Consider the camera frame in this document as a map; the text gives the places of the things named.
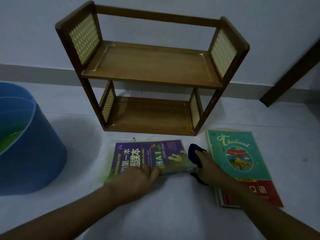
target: gray baseboard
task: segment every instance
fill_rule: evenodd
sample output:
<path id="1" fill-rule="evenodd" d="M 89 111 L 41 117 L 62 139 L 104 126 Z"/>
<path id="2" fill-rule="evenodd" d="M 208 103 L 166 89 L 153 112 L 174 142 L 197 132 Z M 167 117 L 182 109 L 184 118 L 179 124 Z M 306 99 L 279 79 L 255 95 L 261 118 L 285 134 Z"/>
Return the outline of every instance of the gray baseboard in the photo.
<path id="1" fill-rule="evenodd" d="M 25 82 L 54 85 L 81 86 L 81 83 L 73 70 L 40 68 L 21 65 L 0 64 L 0 80 L 8 82 Z M 107 84 L 104 80 L 90 80 L 92 87 L 104 88 Z M 152 85 L 137 82 L 115 81 L 116 89 L 134 90 L 144 92 L 166 92 L 191 94 L 192 88 L 167 85 Z M 223 93 L 223 97 L 238 99 L 259 100 L 271 86 L 234 83 L 231 82 Z M 200 89 L 200 95 L 212 96 L 213 90 Z M 320 104 L 320 91 L 291 88 L 278 101 L 293 103 Z"/>

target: person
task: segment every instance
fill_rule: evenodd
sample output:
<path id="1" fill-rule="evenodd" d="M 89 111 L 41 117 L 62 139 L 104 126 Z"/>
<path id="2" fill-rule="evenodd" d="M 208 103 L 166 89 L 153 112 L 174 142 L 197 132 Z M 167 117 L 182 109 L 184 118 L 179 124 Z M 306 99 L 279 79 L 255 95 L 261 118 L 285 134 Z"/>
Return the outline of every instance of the person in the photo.
<path id="1" fill-rule="evenodd" d="M 196 154 L 202 163 L 200 179 L 234 198 L 266 239 L 320 239 L 319 232 L 227 175 L 206 151 Z M 5 232 L 0 239 L 74 239 L 117 207 L 146 195 L 159 175 L 158 168 L 130 167 L 93 193 Z"/>

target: green liquid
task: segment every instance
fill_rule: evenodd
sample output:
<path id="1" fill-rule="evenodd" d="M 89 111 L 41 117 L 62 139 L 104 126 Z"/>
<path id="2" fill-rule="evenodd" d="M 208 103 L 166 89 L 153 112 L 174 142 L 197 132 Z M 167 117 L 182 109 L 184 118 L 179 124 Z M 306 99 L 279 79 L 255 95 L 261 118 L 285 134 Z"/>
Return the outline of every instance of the green liquid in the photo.
<path id="1" fill-rule="evenodd" d="M 14 142 L 14 140 L 18 138 L 21 132 L 22 130 L 0 139 L 0 153 L 7 149 L 7 147 L 10 146 Z"/>

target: circular illustration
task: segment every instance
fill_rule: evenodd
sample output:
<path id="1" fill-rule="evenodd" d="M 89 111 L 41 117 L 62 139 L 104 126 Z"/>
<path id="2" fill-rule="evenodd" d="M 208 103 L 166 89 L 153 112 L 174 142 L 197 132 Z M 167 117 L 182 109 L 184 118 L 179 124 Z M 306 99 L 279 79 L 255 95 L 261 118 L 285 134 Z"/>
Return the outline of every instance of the circular illustration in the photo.
<path id="1" fill-rule="evenodd" d="M 226 159 L 234 169 L 240 172 L 248 172 L 254 165 L 250 154 L 238 146 L 230 146 L 226 150 Z"/>

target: book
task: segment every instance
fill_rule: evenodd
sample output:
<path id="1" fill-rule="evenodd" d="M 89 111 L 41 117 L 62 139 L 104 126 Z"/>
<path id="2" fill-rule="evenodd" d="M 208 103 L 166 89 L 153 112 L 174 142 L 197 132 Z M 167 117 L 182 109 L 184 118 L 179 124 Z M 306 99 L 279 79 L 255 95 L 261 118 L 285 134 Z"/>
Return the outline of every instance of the book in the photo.
<path id="1" fill-rule="evenodd" d="M 186 153 L 181 140 L 117 142 L 109 176 L 110 181 L 126 168 L 148 165 L 151 169 L 159 167 L 161 175 L 193 173 L 198 171 Z"/>
<path id="2" fill-rule="evenodd" d="M 209 129 L 207 136 L 212 157 L 224 172 L 271 204 L 283 207 L 251 132 Z M 221 189 L 215 191 L 220 206 L 239 208 Z"/>

